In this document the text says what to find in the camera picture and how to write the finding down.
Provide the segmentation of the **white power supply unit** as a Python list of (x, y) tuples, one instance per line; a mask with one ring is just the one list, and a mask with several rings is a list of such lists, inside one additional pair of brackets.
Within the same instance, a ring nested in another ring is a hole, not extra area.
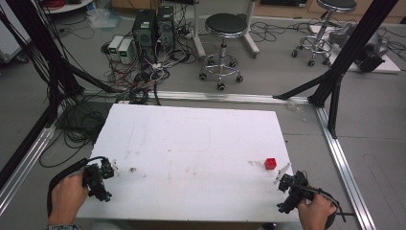
[(120, 60), (119, 48), (121, 46), (123, 39), (124, 37), (122, 35), (116, 35), (107, 47), (110, 58), (114, 61)]
[(132, 40), (125, 38), (119, 48), (119, 56), (122, 64), (130, 64), (133, 59)]

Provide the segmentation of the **white panel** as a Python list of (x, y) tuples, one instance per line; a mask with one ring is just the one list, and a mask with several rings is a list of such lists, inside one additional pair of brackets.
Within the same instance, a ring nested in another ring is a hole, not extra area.
[[(19, 34), (27, 41), (30, 42), (31, 39), (28, 33), (25, 31), (6, 0), (0, 0), (0, 12), (2, 12), (11, 25), (19, 32)], [(0, 62), (8, 63), (10, 62), (22, 48), (17, 43), (15, 37), (11, 34), (10, 30), (5, 26), (5, 24), (0, 20)]]

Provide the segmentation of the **person's right hand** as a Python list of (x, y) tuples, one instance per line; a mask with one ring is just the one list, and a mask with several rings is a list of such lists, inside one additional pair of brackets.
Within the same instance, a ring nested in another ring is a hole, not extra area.
[(310, 202), (305, 198), (301, 200), (297, 209), (304, 230), (325, 230), (328, 217), (337, 211), (330, 199), (319, 194)]

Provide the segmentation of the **person's left hand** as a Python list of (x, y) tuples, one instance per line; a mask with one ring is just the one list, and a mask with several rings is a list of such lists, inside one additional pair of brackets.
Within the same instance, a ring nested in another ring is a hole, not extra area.
[(77, 213), (88, 197), (88, 189), (82, 185), (82, 180), (83, 173), (78, 172), (65, 177), (53, 188), (49, 226), (75, 223)]

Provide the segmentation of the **white stand legs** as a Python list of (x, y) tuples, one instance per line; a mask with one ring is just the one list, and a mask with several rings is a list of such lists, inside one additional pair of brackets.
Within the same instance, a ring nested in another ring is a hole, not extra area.
[[(199, 0), (192, 0), (192, 1), (193, 1), (192, 40), (193, 40), (198, 58), (203, 59), (206, 57), (206, 52), (203, 48), (203, 44), (199, 37)], [(254, 42), (253, 38), (250, 36), (250, 31), (251, 31), (251, 22), (253, 19), (256, 2), (257, 2), (257, 0), (248, 1), (247, 14), (246, 14), (246, 22), (247, 22), (248, 29), (247, 29), (247, 32), (243, 36), (243, 39), (246, 41), (254, 58), (259, 54), (259, 48), (258, 48), (257, 44)]]

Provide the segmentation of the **person's denim sleeve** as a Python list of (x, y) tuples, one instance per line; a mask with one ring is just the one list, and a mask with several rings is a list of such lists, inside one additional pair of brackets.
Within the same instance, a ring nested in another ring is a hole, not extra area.
[(46, 230), (82, 230), (81, 226), (75, 223), (55, 224), (47, 226)]

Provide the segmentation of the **clear plastic bag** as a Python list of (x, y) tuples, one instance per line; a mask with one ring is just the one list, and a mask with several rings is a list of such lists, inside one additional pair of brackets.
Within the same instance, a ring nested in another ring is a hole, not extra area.
[(89, 25), (92, 29), (116, 28), (121, 18), (107, 9), (93, 9), (86, 12)]

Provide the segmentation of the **grey machine on white board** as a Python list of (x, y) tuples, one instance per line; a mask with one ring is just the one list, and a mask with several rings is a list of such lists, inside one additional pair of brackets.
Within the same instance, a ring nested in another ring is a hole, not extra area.
[[(338, 54), (349, 40), (355, 27), (355, 24), (348, 23), (343, 28), (334, 30), (328, 34), (327, 42), (332, 48), (331, 61), (334, 61), (338, 57)], [(396, 74), (400, 71), (400, 68), (387, 56), (388, 52), (389, 40), (380, 36), (378, 33), (374, 33), (350, 66), (350, 71)]]

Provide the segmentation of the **black round stool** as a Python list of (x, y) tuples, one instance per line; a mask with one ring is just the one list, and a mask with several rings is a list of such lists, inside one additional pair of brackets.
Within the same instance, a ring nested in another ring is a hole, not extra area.
[(205, 29), (211, 34), (222, 38), (220, 51), (205, 57), (200, 69), (199, 79), (204, 81), (209, 75), (217, 76), (217, 89), (226, 88), (222, 82), (224, 77), (236, 75), (236, 81), (242, 82), (244, 77), (238, 69), (237, 59), (226, 53), (227, 38), (242, 37), (248, 30), (246, 21), (231, 13), (217, 13), (209, 16), (205, 21)]
[(307, 34), (302, 37), (300, 43), (291, 53), (291, 56), (295, 58), (300, 50), (309, 51), (311, 53), (311, 59), (307, 62), (308, 66), (313, 66), (315, 64), (314, 58), (317, 55), (322, 55), (325, 58), (324, 65), (329, 63), (332, 46), (326, 39), (324, 39), (324, 34), (331, 16), (335, 12), (353, 12), (357, 7), (357, 3), (354, 0), (316, 0), (316, 2), (321, 8), (326, 10), (324, 13), (325, 20), (317, 34)]

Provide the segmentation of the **black braced frame post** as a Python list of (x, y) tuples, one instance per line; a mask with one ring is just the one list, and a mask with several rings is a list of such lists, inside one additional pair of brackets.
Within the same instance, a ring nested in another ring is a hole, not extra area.
[(345, 44), (329, 69), (320, 77), (304, 83), (290, 91), (274, 96), (274, 99), (287, 100), (317, 85), (315, 93), (308, 101), (315, 107), (323, 107), (328, 96), (331, 97), (327, 120), (327, 130), (336, 139), (336, 117), (340, 97), (341, 81), (357, 56), (361, 53), (372, 35), (383, 23), (398, 0), (373, 0), (350, 39)]

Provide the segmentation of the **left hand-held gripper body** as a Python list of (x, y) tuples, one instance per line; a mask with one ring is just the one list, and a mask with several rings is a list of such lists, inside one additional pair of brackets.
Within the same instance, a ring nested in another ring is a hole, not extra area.
[(97, 163), (83, 168), (83, 183), (89, 189), (89, 196), (94, 196), (99, 201), (108, 202), (111, 194), (106, 191), (103, 181), (114, 176), (114, 170), (106, 157), (101, 158), (101, 165)]

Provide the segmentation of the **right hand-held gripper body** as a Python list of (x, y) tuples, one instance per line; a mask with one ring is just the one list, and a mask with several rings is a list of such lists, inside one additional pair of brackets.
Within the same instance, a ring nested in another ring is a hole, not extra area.
[(300, 171), (294, 175), (285, 174), (279, 181), (278, 189), (282, 192), (288, 192), (286, 200), (277, 205), (281, 213), (289, 214), (298, 207), (304, 198), (314, 199), (314, 191), (309, 186), (305, 175)]

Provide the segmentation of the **aluminium floor rail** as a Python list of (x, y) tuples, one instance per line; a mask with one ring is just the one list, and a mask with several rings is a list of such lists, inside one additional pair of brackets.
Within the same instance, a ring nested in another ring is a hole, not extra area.
[[(161, 90), (158, 90), (156, 95), (158, 96), (159, 100), (167, 101), (194, 101), (233, 104), (308, 104), (308, 99), (306, 97), (291, 97), (287, 100), (281, 100), (267, 95), (222, 94)], [(154, 98), (156, 95), (153, 92), (148, 93), (148, 96), (150, 98)]]
[(29, 144), (28, 149), (22, 160), (17, 164), (16, 169), (7, 180), (5, 186), (0, 190), (0, 217), (7, 210), (13, 197), (18, 192), (27, 176), (30, 174), (39, 155), (46, 149), (49, 142), (53, 138), (56, 128), (45, 127), (34, 138), (34, 141)]
[(360, 228), (362, 230), (377, 230), (340, 142), (333, 137), (327, 128), (328, 117), (326, 111), (323, 108), (316, 108), (315, 112)]

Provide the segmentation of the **black computer tower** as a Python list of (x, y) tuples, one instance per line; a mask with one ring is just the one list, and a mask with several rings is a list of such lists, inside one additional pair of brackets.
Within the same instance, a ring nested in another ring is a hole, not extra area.
[(145, 62), (155, 63), (155, 42), (157, 40), (156, 11), (139, 9), (132, 27), (138, 56)]
[(168, 52), (175, 48), (174, 7), (160, 6), (157, 11), (157, 52)]

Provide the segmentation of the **white round table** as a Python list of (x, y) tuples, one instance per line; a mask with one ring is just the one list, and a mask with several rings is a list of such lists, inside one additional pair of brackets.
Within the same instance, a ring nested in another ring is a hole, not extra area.
[(77, 4), (65, 4), (61, 8), (44, 8), (46, 13), (55, 14), (55, 13), (63, 13), (63, 12), (71, 12), (75, 11), (84, 7), (87, 7), (89, 4), (92, 4), (94, 0), (81, 0), (80, 3)]

